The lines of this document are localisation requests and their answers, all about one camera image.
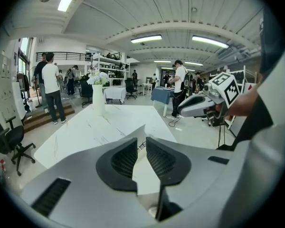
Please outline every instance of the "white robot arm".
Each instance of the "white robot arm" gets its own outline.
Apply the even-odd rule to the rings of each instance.
[[[205,84],[201,94],[192,95],[184,100],[179,105],[178,111],[184,117],[204,117],[206,115],[213,124],[214,117],[223,118],[239,94],[235,77],[221,73]],[[222,105],[222,110],[218,113],[215,111],[215,105],[219,104]]]

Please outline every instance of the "blue table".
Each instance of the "blue table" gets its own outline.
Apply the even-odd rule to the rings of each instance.
[[[170,96],[172,96],[173,91],[168,90],[166,88],[154,88],[151,94],[151,100],[153,101],[153,106],[155,105],[155,101],[161,102],[165,104],[165,108],[163,110],[163,116],[166,116],[168,104],[170,102]]]

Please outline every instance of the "black pants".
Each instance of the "black pants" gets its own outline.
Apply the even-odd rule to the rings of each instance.
[[[180,103],[182,103],[186,98],[186,90],[182,90],[178,93],[173,93],[173,99],[172,99],[172,104],[173,104],[173,111],[172,111],[172,116],[176,116],[179,114],[177,111],[177,107],[179,107]]]
[[[69,79],[67,84],[67,94],[73,95],[74,94],[74,79]]]
[[[55,92],[46,94],[46,99],[47,99],[47,105],[48,105],[49,113],[51,114],[51,117],[52,117],[52,121],[57,120],[56,110],[54,108],[54,101],[55,101],[55,105],[57,107],[57,110],[59,112],[60,120],[64,121],[66,119],[66,117],[65,117],[65,112],[63,110],[63,106],[61,103],[60,91],[57,90]]]

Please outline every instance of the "floor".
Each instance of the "floor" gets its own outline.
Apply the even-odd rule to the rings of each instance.
[[[81,107],[82,100],[79,93],[74,95],[67,96],[62,94],[63,101],[69,101],[75,110],[75,113],[68,116],[68,119],[74,117],[79,113],[83,108]],[[125,99],[125,105],[153,105],[153,101],[150,100],[150,96],[139,95],[136,99],[130,98]],[[176,124],[175,127],[170,127],[169,123],[173,120],[168,117],[163,117],[164,106],[161,103],[155,104],[155,109],[158,111],[159,115],[162,117],[163,121],[169,127],[171,133],[178,143],[186,144],[190,146],[196,146],[201,148],[216,149],[218,146],[219,139],[219,127],[210,127],[208,122],[200,118],[181,118]],[[172,112],[172,103],[168,107],[167,114]],[[49,138],[62,124],[58,122],[57,125],[48,123],[42,127],[39,127],[33,131],[30,131],[25,134],[24,140],[22,141],[23,146],[26,146],[30,143],[34,143],[36,148],[30,148],[27,154],[33,156],[36,150],[44,143],[44,141]],[[230,145],[234,141],[234,136],[232,133],[225,129],[224,137],[224,127],[221,127],[221,143]],[[31,181],[34,177],[42,173],[46,168],[43,167],[38,161],[35,164],[32,164],[31,161],[27,158],[23,158],[20,163],[19,171],[22,175],[19,177],[15,171],[15,165],[10,161],[6,161],[7,169],[7,185],[8,188],[12,189],[14,193],[20,194],[24,186]]]

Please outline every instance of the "white vase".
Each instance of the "white vase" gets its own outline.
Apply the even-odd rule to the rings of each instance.
[[[93,87],[93,109],[96,116],[101,116],[105,112],[105,99],[103,85],[92,85]]]

